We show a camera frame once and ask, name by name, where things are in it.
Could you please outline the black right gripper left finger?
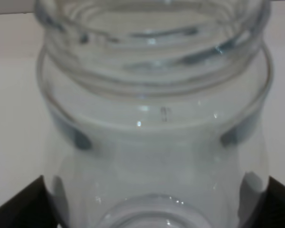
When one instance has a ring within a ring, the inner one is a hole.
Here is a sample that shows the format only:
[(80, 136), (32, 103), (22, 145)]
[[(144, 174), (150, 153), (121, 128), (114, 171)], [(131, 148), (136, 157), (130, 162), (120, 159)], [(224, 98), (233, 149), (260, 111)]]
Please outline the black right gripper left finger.
[(43, 176), (0, 206), (0, 228), (57, 228)]

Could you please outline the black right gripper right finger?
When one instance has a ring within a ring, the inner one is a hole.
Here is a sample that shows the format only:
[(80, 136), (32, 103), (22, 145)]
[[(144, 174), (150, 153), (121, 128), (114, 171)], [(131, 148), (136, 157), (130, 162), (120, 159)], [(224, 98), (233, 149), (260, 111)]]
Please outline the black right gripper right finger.
[(245, 175), (239, 191), (240, 228), (285, 228), (285, 185), (269, 177), (265, 190), (256, 175)]

